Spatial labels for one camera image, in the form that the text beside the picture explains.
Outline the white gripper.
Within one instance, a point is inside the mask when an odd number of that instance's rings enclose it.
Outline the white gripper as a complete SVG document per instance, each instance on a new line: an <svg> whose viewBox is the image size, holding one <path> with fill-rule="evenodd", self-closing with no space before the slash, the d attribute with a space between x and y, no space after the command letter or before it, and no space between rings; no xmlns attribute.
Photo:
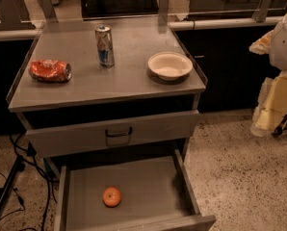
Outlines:
<svg viewBox="0 0 287 231"><path fill-rule="evenodd" d="M250 132L264 137L271 134L287 116L287 13L274 30L253 42L249 51L258 55L270 53L271 65L286 70L274 79L266 78L259 92Z"/></svg>

